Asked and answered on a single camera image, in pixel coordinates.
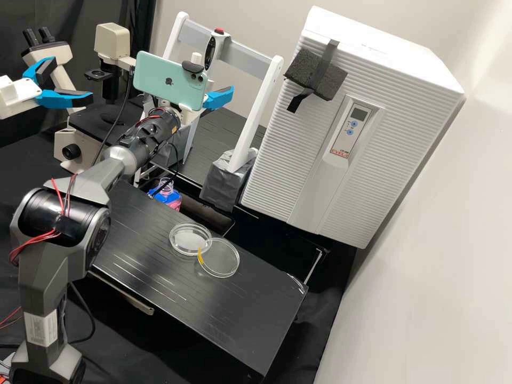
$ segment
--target black foam block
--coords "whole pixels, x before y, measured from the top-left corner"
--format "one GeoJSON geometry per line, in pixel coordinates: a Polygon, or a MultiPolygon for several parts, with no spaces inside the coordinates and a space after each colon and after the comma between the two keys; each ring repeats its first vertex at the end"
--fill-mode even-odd
{"type": "MultiPolygon", "coordinates": [[[[303,87],[311,88],[310,80],[321,59],[322,57],[316,53],[301,49],[286,70],[284,76],[303,87]]],[[[347,72],[329,63],[318,85],[316,88],[313,88],[314,94],[324,100],[332,100],[345,77],[347,77],[347,72]]]]}

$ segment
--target yellow tab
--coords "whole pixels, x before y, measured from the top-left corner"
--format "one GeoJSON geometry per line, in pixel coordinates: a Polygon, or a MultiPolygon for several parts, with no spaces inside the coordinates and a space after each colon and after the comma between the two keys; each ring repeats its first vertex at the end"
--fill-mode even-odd
{"type": "Polygon", "coordinates": [[[203,257],[201,256],[201,247],[199,247],[198,250],[197,250],[197,259],[199,260],[199,262],[201,264],[204,264],[203,257]]]}

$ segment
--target black strap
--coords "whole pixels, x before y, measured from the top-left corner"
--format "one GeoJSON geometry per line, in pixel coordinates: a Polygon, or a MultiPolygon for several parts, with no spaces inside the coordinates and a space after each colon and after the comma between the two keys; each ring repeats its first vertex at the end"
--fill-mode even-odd
{"type": "Polygon", "coordinates": [[[327,47],[325,47],[322,57],[320,58],[320,61],[318,62],[318,65],[316,66],[315,72],[309,79],[308,86],[305,87],[300,94],[295,96],[292,99],[292,101],[290,101],[290,104],[288,105],[288,108],[286,110],[290,111],[291,113],[295,113],[302,100],[304,100],[307,96],[315,92],[315,90],[318,88],[320,80],[322,80],[322,77],[324,77],[325,72],[327,71],[329,64],[331,63],[332,57],[339,43],[339,41],[333,39],[329,41],[327,47]]]}

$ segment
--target control panel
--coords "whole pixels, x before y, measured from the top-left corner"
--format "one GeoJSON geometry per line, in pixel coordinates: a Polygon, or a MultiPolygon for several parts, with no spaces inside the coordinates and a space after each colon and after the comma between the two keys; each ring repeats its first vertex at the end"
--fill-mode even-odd
{"type": "Polygon", "coordinates": [[[370,108],[354,103],[347,118],[342,123],[330,153],[348,158],[371,113],[370,108]]]}

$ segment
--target bottle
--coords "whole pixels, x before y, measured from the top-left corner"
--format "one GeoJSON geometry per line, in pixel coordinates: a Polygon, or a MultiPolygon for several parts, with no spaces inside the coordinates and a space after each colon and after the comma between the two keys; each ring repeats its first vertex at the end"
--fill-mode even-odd
{"type": "MultiPolygon", "coordinates": [[[[160,183],[158,183],[158,187],[150,189],[148,195],[152,195],[154,191],[160,188],[163,184],[167,183],[169,178],[161,178],[160,183]]],[[[164,203],[165,205],[173,208],[176,211],[180,211],[181,206],[181,195],[174,190],[174,181],[171,181],[167,184],[160,192],[158,192],[155,197],[156,200],[164,203]]]]}

